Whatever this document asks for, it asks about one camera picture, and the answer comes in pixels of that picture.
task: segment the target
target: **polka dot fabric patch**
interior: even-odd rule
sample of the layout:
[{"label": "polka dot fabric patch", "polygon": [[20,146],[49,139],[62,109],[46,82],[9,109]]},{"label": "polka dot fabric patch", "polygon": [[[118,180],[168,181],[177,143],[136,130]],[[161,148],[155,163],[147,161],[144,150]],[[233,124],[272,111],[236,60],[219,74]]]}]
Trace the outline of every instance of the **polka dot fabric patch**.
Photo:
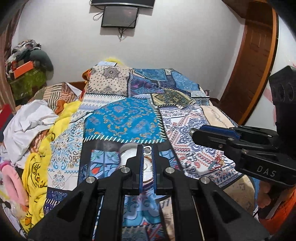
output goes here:
[{"label": "polka dot fabric patch", "polygon": [[127,96],[130,68],[95,66],[87,87],[87,94]]}]

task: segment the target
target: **finger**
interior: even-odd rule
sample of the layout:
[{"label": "finger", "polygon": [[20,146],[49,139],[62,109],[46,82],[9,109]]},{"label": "finger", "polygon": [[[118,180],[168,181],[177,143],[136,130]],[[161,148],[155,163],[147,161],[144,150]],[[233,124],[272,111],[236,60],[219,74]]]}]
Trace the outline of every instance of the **finger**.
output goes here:
[{"label": "finger", "polygon": [[257,203],[260,208],[268,206],[271,202],[270,197],[266,193],[258,193]]},{"label": "finger", "polygon": [[263,193],[269,193],[270,188],[271,188],[270,183],[263,182],[263,181],[259,182],[259,191],[261,191]]}]

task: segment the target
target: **curtain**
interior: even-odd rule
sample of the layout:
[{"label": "curtain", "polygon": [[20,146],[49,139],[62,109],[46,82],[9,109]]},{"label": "curtain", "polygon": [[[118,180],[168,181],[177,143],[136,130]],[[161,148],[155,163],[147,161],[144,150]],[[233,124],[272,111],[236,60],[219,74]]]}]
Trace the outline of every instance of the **curtain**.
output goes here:
[{"label": "curtain", "polygon": [[18,10],[16,15],[7,25],[6,30],[0,35],[0,108],[5,104],[9,104],[12,111],[15,111],[15,101],[13,99],[10,85],[6,80],[5,61],[11,55],[11,41],[23,7]]}]

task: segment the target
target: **brown door frame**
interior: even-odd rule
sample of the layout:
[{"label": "brown door frame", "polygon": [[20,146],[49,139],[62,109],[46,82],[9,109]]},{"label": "brown door frame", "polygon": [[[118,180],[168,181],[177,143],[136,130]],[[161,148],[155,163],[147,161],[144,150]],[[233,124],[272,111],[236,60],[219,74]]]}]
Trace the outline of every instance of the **brown door frame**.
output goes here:
[{"label": "brown door frame", "polygon": [[[277,49],[277,43],[278,43],[278,36],[279,36],[279,19],[278,19],[278,15],[275,12],[274,9],[272,9],[272,18],[273,18],[273,25],[272,25],[272,38],[271,38],[271,50],[269,52],[268,55],[268,59],[267,59],[267,64],[266,64],[266,68],[264,70],[263,76],[261,78],[261,81],[259,83],[259,86],[247,108],[247,110],[244,112],[243,116],[241,117],[241,119],[239,120],[238,124],[239,125],[244,125],[246,123],[246,121],[248,120],[248,118],[250,117],[250,115],[252,114],[253,110],[255,109],[265,87],[268,81],[268,78],[270,76],[270,72],[271,69],[273,67],[274,64],[274,59],[275,59],[275,55],[276,55],[276,49]],[[220,102],[223,101],[223,99],[226,97],[226,94],[230,88],[231,83],[234,80],[235,74],[237,72],[239,63],[240,63],[240,59],[242,57],[242,52],[243,52],[243,48],[244,48],[244,44],[245,44],[245,40],[246,40],[246,34],[247,34],[247,26],[245,25],[244,27],[244,33],[243,33],[243,38],[242,38],[242,43],[241,43],[241,47],[239,49],[239,53],[237,56],[237,60],[236,63],[234,65],[232,74],[230,76],[230,79],[228,81],[228,84],[225,88],[225,91],[221,97]]]}]

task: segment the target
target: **orange box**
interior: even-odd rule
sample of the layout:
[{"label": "orange box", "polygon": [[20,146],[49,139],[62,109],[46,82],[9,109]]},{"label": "orange box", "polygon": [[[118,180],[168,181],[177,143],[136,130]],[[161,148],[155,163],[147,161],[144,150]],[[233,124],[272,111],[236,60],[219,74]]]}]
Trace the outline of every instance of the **orange box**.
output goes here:
[{"label": "orange box", "polygon": [[33,69],[33,62],[29,61],[25,64],[23,64],[22,66],[18,67],[13,73],[15,75],[15,79],[20,77],[22,74],[28,72],[29,70]]}]

